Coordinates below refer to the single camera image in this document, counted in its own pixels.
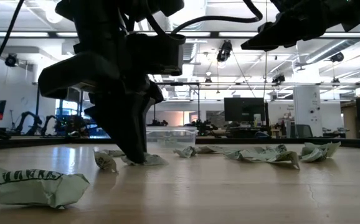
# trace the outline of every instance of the wall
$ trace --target wall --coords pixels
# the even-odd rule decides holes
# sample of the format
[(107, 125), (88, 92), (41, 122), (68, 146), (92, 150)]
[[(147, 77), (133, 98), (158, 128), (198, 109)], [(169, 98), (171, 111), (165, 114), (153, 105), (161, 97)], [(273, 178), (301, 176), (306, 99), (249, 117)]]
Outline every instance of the wall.
[[(156, 111), (198, 111), (196, 101), (193, 102), (164, 102), (156, 105)], [(200, 105), (201, 119), (206, 119), (206, 111), (224, 111), (223, 101), (202, 101)], [(336, 130), (343, 127), (340, 102), (321, 102), (321, 120), (323, 127)], [(268, 103), (268, 117), (270, 123), (275, 124), (283, 118), (285, 113), (295, 115), (292, 101), (273, 101)]]
[[(23, 68), (9, 68), (0, 60), (0, 100), (6, 100), (6, 108), (3, 114), (3, 120), (0, 121), (0, 128), (11, 129), (11, 114), (14, 122), (20, 117), (22, 112), (36, 112), (36, 93), (37, 85), (32, 85), (34, 74), (26, 72)], [(43, 124), (47, 115), (54, 114), (55, 100), (40, 97), (39, 116)], [(28, 116), (24, 122), (23, 132), (29, 129), (33, 124), (33, 118)], [(49, 124), (48, 133), (52, 133), (54, 123)]]
[(344, 127), (349, 131), (346, 132), (347, 139), (358, 138), (357, 127), (357, 110), (355, 106), (348, 106), (343, 108)]

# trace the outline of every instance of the dollar bill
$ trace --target dollar bill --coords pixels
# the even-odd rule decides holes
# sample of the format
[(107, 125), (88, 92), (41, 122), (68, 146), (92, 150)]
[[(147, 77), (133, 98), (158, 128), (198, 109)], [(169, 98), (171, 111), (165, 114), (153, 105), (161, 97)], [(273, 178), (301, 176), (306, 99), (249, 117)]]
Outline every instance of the dollar bill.
[(321, 146), (306, 142), (302, 148), (300, 161), (302, 162), (319, 162), (324, 161), (327, 157), (333, 157), (340, 147), (341, 142), (328, 143)]
[(187, 148), (185, 148), (183, 150), (175, 149), (173, 151), (173, 153), (176, 153), (177, 155), (179, 155), (182, 158), (190, 158), (192, 156), (195, 156), (197, 154), (197, 151), (196, 151), (195, 147), (188, 146)]
[(226, 149), (220, 146), (199, 146), (196, 147), (196, 151), (198, 154), (210, 154), (215, 152), (224, 153)]
[(262, 162), (291, 162), (291, 164), (299, 169), (299, 157), (296, 152), (287, 151), (284, 145), (272, 147), (254, 147), (238, 151), (226, 151), (225, 157), (236, 161), (262, 161)]
[(139, 166), (139, 165), (145, 165), (145, 166), (160, 166), (160, 165), (168, 165), (169, 163), (164, 160), (159, 155), (151, 155), (147, 152), (144, 152), (145, 156), (145, 162), (143, 164), (137, 164), (133, 161), (129, 160), (126, 156), (122, 156), (121, 160), (128, 164), (129, 166)]
[(94, 160), (100, 169), (118, 172), (115, 160), (106, 151), (94, 151)]
[(62, 209), (78, 202), (89, 185), (83, 174), (40, 169), (8, 171), (0, 167), (0, 204)]

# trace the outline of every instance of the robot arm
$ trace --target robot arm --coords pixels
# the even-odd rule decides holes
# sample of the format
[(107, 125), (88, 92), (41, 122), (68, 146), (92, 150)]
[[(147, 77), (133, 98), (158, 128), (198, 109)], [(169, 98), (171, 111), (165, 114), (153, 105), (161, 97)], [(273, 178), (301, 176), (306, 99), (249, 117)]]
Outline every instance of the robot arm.
[[(357, 0), (271, 1), (280, 11), (276, 22), (261, 26), (258, 35), (242, 45), (243, 49), (290, 47), (298, 40), (318, 37), (336, 24), (342, 23), (350, 30), (360, 23)], [(43, 70), (39, 77), (41, 95), (65, 99), (69, 87), (89, 92), (95, 106), (85, 113), (115, 140), (128, 159), (142, 164), (146, 112), (151, 105), (163, 101), (161, 90), (147, 74), (182, 74), (182, 44), (186, 38), (176, 33), (186, 26), (206, 20), (261, 20), (262, 14), (253, 2), (244, 2), (256, 17), (205, 16), (166, 34), (152, 15), (162, 11), (170, 16), (184, 7), (183, 0), (117, 0), (117, 8), (111, 7), (111, 0), (62, 0), (56, 12), (75, 23), (80, 43), (74, 46), (74, 57)], [(131, 33), (134, 23), (143, 19), (158, 35)]]
[(280, 11), (258, 34), (241, 45), (243, 50), (273, 50), (311, 40), (338, 24), (348, 32), (360, 24), (360, 0), (271, 0)]
[(54, 118), (55, 120), (57, 120), (57, 118), (56, 118), (54, 115), (50, 115), (50, 116), (45, 117), (44, 126), (43, 126), (43, 128), (41, 129), (41, 131), (40, 131), (40, 135), (41, 135), (41, 136), (45, 136), (45, 132), (47, 131), (47, 125), (49, 124), (49, 121), (50, 121), (52, 118)]
[(30, 112), (30, 111), (26, 111), (26, 112), (23, 112), (21, 114), (21, 120), (17, 126), (17, 128), (15, 129), (15, 132), (16, 133), (21, 133), (22, 129), (24, 128), (23, 125), (24, 125), (24, 121), (25, 121), (25, 118), (30, 115), (33, 117), (34, 119), (34, 124), (33, 126), (37, 126), (38, 124), (42, 124), (42, 120), (40, 120), (39, 116), (37, 116), (36, 114)]

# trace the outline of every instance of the fluorescent light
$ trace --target fluorescent light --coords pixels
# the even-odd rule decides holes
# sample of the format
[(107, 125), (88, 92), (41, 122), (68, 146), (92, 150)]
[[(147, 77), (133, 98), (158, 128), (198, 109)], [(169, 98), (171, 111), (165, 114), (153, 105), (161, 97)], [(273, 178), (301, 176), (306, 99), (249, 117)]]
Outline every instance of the fluorescent light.
[(186, 44), (207, 44), (207, 40), (186, 40)]
[(289, 93), (289, 94), (287, 94), (287, 95), (285, 95), (285, 96), (279, 96), (279, 98), (281, 98), (281, 99), (284, 99), (284, 98), (286, 98), (286, 97), (288, 97), (288, 96), (290, 96), (290, 95), (292, 95), (293, 93)]
[(258, 32), (220, 32), (219, 37), (255, 37)]
[(293, 88), (293, 86), (287, 86), (287, 87), (283, 88), (282, 90), (278, 91), (278, 93), (281, 93), (282, 91), (287, 90), (289, 88)]
[(329, 32), (323, 34), (321, 37), (336, 37), (336, 38), (360, 38), (360, 32)]
[(58, 32), (57, 36), (59, 37), (78, 37), (76, 32)]
[(184, 35), (186, 37), (208, 37), (210, 32), (178, 32), (177, 34)]
[[(0, 32), (0, 37), (5, 37), (6, 32)], [(49, 37), (46, 32), (11, 32), (10, 37)]]
[(322, 53), (316, 55), (315, 57), (313, 57), (313, 58), (311, 58), (311, 59), (309, 59), (309, 60), (307, 60), (306, 63), (314, 62), (314, 61), (315, 61), (316, 59), (318, 59), (319, 57), (323, 56), (324, 54), (326, 54), (326, 53), (329, 52), (330, 50), (336, 48), (337, 46), (339, 46), (339, 45), (341, 45), (341, 44), (343, 44), (343, 43), (345, 43), (345, 40), (342, 40), (342, 41), (340, 41), (339, 43), (335, 44), (334, 46), (332, 46), (332, 47), (330, 47), (330, 48), (322, 51)]

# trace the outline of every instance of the white wall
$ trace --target white wall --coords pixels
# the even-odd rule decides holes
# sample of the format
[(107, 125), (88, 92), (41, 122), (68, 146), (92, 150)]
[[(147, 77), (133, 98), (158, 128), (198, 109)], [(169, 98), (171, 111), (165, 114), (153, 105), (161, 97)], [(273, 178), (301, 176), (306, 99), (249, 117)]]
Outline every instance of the white wall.
[[(21, 115), (22, 112), (31, 111), (36, 112), (36, 94), (37, 86), (32, 85), (34, 74), (32, 72), (26, 73), (23, 68), (9, 68), (0, 60), (0, 100), (6, 100), (6, 108), (3, 114), (3, 120), (0, 121), (0, 128), (11, 129), (11, 114), (14, 122)], [(47, 115), (55, 114), (55, 100), (40, 97), (39, 116), (44, 125), (44, 120)], [(29, 129), (33, 124), (33, 118), (28, 116), (24, 122), (23, 132)], [(48, 133), (52, 132), (53, 122), (49, 125)]]
[[(224, 111), (223, 101), (202, 101), (200, 105), (201, 119), (206, 120), (206, 111)], [(321, 102), (321, 120), (323, 127), (331, 130), (343, 127), (340, 102)], [(156, 105), (156, 111), (198, 111), (198, 104), (193, 102), (163, 102)], [(295, 116), (292, 101), (273, 101), (268, 103), (268, 117), (270, 123), (275, 124), (283, 118), (285, 113), (291, 112)]]

